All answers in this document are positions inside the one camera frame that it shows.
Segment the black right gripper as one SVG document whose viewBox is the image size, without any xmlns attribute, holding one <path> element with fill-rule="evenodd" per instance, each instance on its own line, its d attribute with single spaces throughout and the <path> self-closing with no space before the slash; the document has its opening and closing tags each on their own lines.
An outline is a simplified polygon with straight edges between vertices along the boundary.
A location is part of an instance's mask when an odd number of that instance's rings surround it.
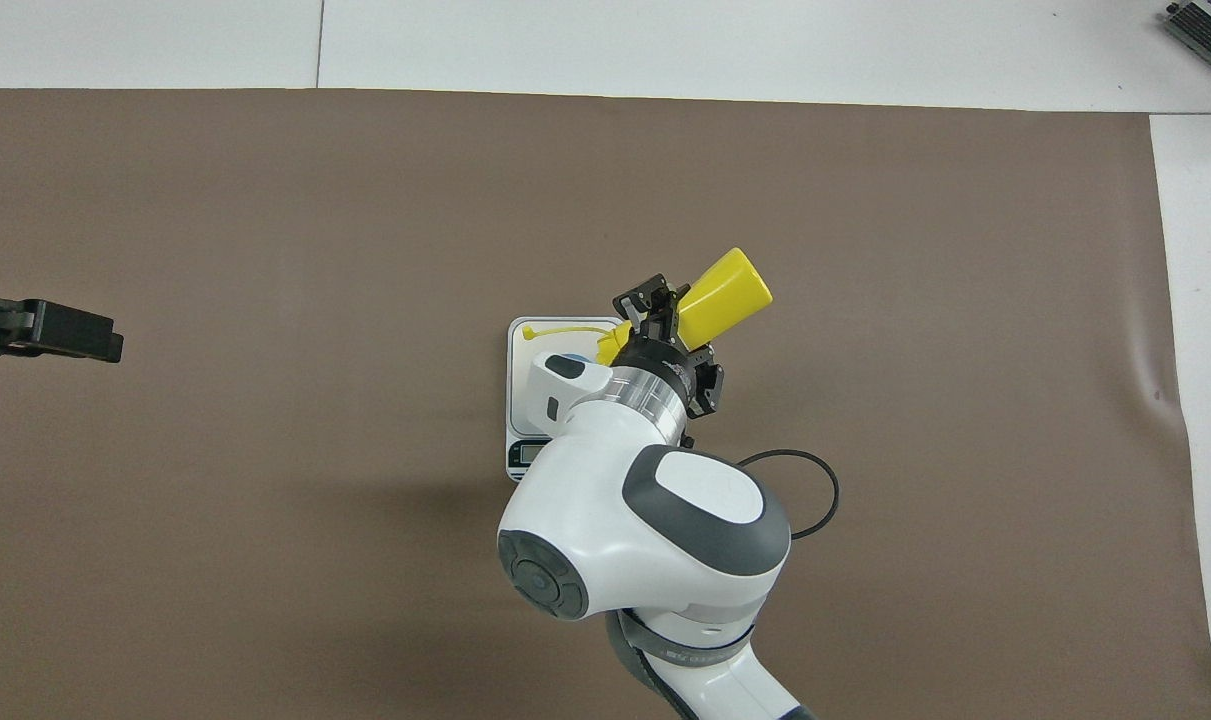
<svg viewBox="0 0 1211 720">
<path fill-rule="evenodd" d="M 681 401 L 689 401 L 689 416 L 714 414 L 724 386 L 723 365 L 714 347 L 689 351 L 681 338 L 681 300 L 691 284 L 673 286 L 664 273 L 614 296 L 613 307 L 629 324 L 620 341 L 620 365 L 639 369 L 668 384 Z"/>
</svg>

